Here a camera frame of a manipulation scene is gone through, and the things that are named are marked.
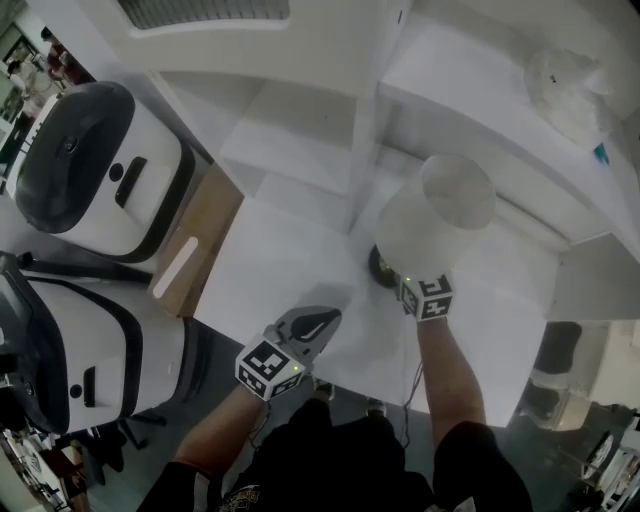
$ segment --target black lamp base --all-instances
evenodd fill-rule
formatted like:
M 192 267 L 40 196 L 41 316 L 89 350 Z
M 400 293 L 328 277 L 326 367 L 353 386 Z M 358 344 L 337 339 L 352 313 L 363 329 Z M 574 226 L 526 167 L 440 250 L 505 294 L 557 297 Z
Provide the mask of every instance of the black lamp base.
M 396 273 L 386 264 L 380 256 L 378 248 L 374 245 L 369 253 L 369 273 L 373 280 L 385 288 L 395 288 L 397 285 Z

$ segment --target cable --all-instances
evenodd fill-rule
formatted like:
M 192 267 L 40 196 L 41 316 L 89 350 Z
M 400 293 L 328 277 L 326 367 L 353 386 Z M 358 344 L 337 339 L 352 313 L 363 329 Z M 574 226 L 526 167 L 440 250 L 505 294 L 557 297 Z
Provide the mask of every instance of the cable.
M 413 378 L 413 385 L 411 387 L 411 394 L 409 395 L 409 400 L 405 402 L 402 409 L 404 410 L 404 426 L 402 428 L 402 437 L 407 438 L 407 442 L 403 445 L 403 448 L 406 450 L 407 447 L 411 444 L 411 437 L 409 437 L 409 406 L 411 405 L 411 401 L 413 400 L 413 395 L 416 393 L 416 389 L 418 389 L 418 385 L 420 384 L 420 379 L 422 378 L 422 361 L 418 365 L 418 369 L 416 370 L 415 377 Z
M 267 424 L 267 421 L 269 421 L 269 416 L 271 416 L 271 402 L 267 402 L 267 414 L 264 417 L 264 420 L 262 420 L 262 423 L 260 424 L 260 426 L 251 432 L 251 434 L 253 435 L 249 434 L 249 444 L 251 444 L 251 447 L 254 450 L 257 450 L 258 447 L 255 444 L 253 444 L 253 442 L 256 440 L 258 435 L 260 435 L 260 432 L 262 432 L 262 429 Z

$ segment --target lamp shade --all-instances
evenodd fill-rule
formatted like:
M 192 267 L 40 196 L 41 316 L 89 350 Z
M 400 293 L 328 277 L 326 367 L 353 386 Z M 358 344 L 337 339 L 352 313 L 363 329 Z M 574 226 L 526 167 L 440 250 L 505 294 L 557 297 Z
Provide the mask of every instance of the lamp shade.
M 376 245 L 396 273 L 435 279 L 489 225 L 495 204 L 493 183 L 475 162 L 432 156 L 383 208 Z

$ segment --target plastic bag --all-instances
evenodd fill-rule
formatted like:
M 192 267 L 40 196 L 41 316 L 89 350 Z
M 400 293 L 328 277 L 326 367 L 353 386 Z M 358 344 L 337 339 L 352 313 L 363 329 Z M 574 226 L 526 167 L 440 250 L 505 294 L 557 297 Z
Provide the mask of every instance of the plastic bag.
M 610 93 L 599 62 L 569 50 L 535 54 L 525 72 L 531 103 L 565 137 L 592 151 L 612 130 L 603 95 Z

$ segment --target gray floor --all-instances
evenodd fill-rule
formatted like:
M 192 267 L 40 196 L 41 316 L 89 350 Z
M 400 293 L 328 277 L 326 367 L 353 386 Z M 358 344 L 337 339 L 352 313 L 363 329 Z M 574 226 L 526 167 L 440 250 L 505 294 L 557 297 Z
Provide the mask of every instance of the gray floor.
M 161 406 L 156 412 L 168 420 L 166 427 L 129 422 L 135 435 L 146 438 L 149 446 L 136 451 L 130 443 L 123 448 L 125 468 L 116 473 L 105 468 L 107 485 L 92 486 L 89 501 L 97 512 L 132 511 L 142 502 L 145 494 L 171 460 L 183 436 L 202 417 L 212 410 L 236 385 L 233 366 L 240 346 L 218 337 L 212 351 L 211 365 L 199 394 L 188 404 Z M 260 437 L 286 422 L 290 415 L 310 396 L 311 383 L 276 399 L 272 413 Z M 355 393 L 338 389 L 331 404 L 335 424 L 359 418 L 366 399 Z M 404 414 L 400 407 L 390 407 L 388 417 L 396 435 L 400 435 Z M 505 429 L 495 429 L 498 443 L 505 456 L 521 475 L 536 512 L 572 511 L 566 496 L 572 489 L 581 488 L 574 476 L 579 464 L 567 453 L 578 459 L 586 459 L 606 431 L 619 438 L 630 420 L 629 411 L 612 413 L 599 406 L 592 407 L 585 426 L 575 432 L 553 433 L 536 428 L 528 418 L 514 417 Z M 411 411 L 409 414 L 411 444 L 407 449 L 407 469 L 424 474 L 429 481 L 433 476 L 434 450 L 431 444 L 431 424 L 427 414 Z M 246 467 L 253 450 L 247 444 L 233 471 L 234 475 Z

